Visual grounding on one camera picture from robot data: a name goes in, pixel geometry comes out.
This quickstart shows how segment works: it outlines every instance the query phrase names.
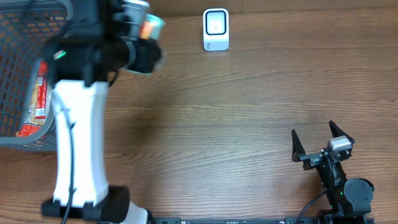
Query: food package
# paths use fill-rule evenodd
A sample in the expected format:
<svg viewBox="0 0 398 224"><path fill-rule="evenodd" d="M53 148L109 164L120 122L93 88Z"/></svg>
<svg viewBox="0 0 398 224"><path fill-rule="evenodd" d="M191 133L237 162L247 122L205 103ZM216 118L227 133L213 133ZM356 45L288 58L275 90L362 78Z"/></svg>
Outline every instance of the food package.
<svg viewBox="0 0 398 224"><path fill-rule="evenodd" d="M47 64L40 62L39 72L36 83L30 99L28 113L24 118L24 124L17 137L26 137L37 132L45 123L45 119L50 111L51 87L47 85L45 74L47 73Z"/></svg>

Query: barcode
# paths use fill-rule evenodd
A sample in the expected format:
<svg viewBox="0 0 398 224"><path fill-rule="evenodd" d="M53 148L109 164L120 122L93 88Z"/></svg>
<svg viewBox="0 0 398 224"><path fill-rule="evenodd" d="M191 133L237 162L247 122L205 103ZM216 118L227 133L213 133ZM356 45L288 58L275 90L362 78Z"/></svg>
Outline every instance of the barcode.
<svg viewBox="0 0 398 224"><path fill-rule="evenodd" d="M36 109L35 116L45 116L45 108Z"/></svg>
<svg viewBox="0 0 398 224"><path fill-rule="evenodd" d="M38 85L38 86L43 85L43 77L37 78L37 85Z"/></svg>

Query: green light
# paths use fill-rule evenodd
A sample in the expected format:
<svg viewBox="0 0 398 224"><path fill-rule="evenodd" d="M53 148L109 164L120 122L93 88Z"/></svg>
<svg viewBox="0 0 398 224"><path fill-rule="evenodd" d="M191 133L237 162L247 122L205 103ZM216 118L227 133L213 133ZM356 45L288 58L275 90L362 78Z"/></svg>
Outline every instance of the green light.
<svg viewBox="0 0 398 224"><path fill-rule="evenodd" d="M58 55L57 59L59 59L60 57L63 57L66 54L67 54L66 52L63 52L62 54Z"/></svg>

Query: wooden tabletop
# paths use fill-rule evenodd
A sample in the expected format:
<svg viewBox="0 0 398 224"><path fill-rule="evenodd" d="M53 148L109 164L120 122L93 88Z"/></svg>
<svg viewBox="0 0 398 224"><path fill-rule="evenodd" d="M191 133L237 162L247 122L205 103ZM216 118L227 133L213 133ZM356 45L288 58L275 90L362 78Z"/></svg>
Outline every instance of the wooden tabletop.
<svg viewBox="0 0 398 224"><path fill-rule="evenodd" d="M291 162L290 132L318 152L332 119L356 140L348 178L375 185L371 216L398 220L398 8L231 15L226 52L203 50L201 16L165 21L163 69L122 73L109 91L110 184L155 216L294 216L322 189ZM60 222L39 213L56 162L2 150L0 223Z"/></svg>

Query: basket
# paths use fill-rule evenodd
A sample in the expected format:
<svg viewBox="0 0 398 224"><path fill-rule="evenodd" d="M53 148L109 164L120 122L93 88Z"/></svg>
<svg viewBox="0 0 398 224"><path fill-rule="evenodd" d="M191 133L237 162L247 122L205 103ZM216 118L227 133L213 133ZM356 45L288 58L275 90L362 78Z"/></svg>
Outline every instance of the basket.
<svg viewBox="0 0 398 224"><path fill-rule="evenodd" d="M16 137L29 109L43 42L72 17L70 1L0 2L0 147L24 151L55 151L53 111L36 133Z"/></svg>

